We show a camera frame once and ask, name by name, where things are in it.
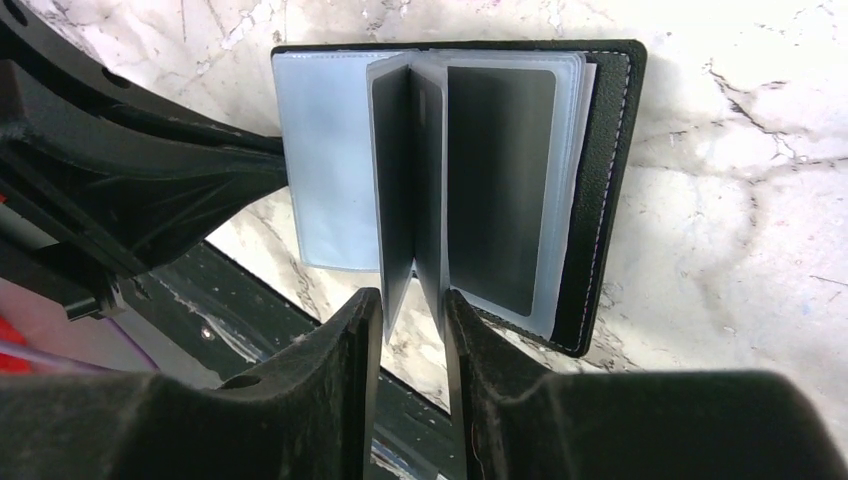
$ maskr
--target white marble surface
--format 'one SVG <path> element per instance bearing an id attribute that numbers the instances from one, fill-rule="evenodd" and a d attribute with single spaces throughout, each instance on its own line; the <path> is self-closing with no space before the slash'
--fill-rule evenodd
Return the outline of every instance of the white marble surface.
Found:
<path id="1" fill-rule="evenodd" d="M 558 370 L 776 370 L 848 450 L 848 3 L 29 2 L 113 71 L 262 134 L 279 134 L 275 45 L 641 40 L 650 63 L 595 345 L 582 361 L 522 348 Z M 286 191 L 210 240 L 322 319 L 377 284 L 298 263 Z M 383 362 L 447 405 L 443 347 L 417 286 Z"/>

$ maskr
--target red object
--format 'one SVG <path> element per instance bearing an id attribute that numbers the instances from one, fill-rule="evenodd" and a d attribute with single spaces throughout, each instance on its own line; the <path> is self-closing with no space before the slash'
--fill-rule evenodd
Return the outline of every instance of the red object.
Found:
<path id="1" fill-rule="evenodd" d="M 0 340 L 17 343 L 18 345 L 26 345 L 24 336 L 12 328 L 9 322 L 3 317 L 0 317 Z M 0 374 L 4 373 L 32 373 L 32 365 L 26 360 L 0 353 Z"/>

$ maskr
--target dark gray card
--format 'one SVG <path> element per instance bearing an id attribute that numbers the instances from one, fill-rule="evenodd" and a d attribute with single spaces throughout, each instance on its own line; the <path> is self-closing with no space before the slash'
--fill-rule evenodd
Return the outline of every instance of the dark gray card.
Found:
<path id="1" fill-rule="evenodd" d="M 375 62 L 368 66 L 367 77 L 385 312 L 383 334 L 388 341 L 415 257 L 409 60 L 398 55 Z"/>
<path id="2" fill-rule="evenodd" d="M 415 120 L 415 269 L 444 338 L 441 306 L 450 286 L 447 258 L 447 70 L 436 57 L 412 64 Z"/>

